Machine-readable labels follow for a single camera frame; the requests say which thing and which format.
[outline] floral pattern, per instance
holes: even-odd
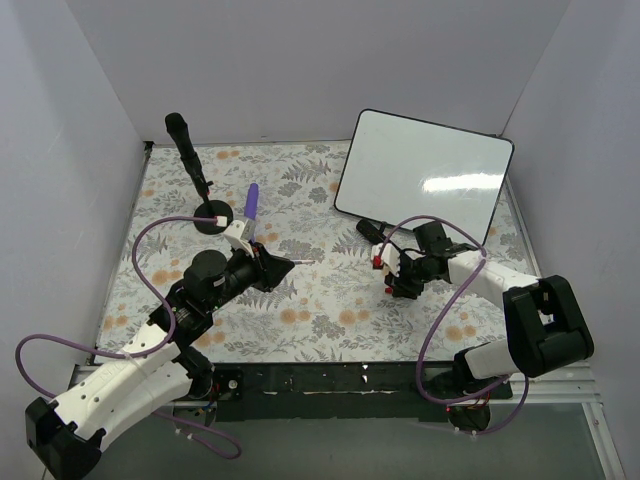
[[[203,147],[211,198],[241,216],[249,185],[258,183],[256,239],[273,254],[315,260],[299,265],[273,292],[250,289],[225,306],[195,343],[213,362],[414,360],[424,336],[454,288],[433,282],[416,300],[385,294],[380,272],[368,262],[369,245],[357,219],[333,208],[349,144],[274,144]],[[155,148],[134,209],[122,261],[97,340],[115,351],[159,302],[137,278],[131,246],[147,224],[191,215],[199,197],[175,149]],[[399,233],[398,243],[412,245]],[[503,191],[486,242],[492,259],[531,273],[528,255]],[[229,254],[221,236],[199,234],[189,222],[164,224],[142,241],[139,259],[151,282],[166,294],[204,249]],[[436,333],[427,357],[451,359],[463,348],[504,338],[500,310],[465,294]]]

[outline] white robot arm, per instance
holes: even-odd
[[[120,350],[124,359],[103,364],[50,402],[38,398],[27,407],[27,443],[55,478],[83,478],[129,427],[171,400],[203,398],[212,391],[214,369],[191,344],[213,325],[213,313],[224,304],[249,287],[270,292],[294,267],[250,242],[252,235],[252,221],[236,220],[224,233],[233,251],[228,261],[215,250],[193,258],[166,296],[176,318],[169,343],[132,356],[160,344],[170,330],[169,315],[160,306]]]
[[[474,247],[454,244],[437,221],[413,230],[422,252],[417,258],[392,243],[382,250],[384,235],[366,220],[358,231],[376,243],[371,260],[388,271],[385,283],[394,297],[416,299],[433,280],[460,286],[482,260]],[[507,338],[458,352],[454,370],[464,381],[517,372],[537,377],[593,355],[591,335],[564,278],[537,278],[487,261],[467,288],[504,311]],[[543,324],[540,312],[552,315],[552,322]]]

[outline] whiteboard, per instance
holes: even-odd
[[[504,138],[364,110],[334,205],[390,225],[435,215],[484,243],[513,151]],[[454,242],[466,241],[445,229]]]

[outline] purple marker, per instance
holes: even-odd
[[[258,184],[249,185],[249,193],[247,193],[247,203],[244,204],[244,216],[255,220],[258,213]]]

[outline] black base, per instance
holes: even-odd
[[[227,217],[227,225],[231,224],[233,221],[233,210],[231,210],[228,203],[221,200],[209,200],[209,205],[211,206],[213,213],[211,213],[207,204],[203,203],[196,208],[193,216],[198,218]],[[224,232],[227,228],[204,222],[193,222],[193,224],[200,233],[204,233],[205,235],[217,235],[218,233]]]

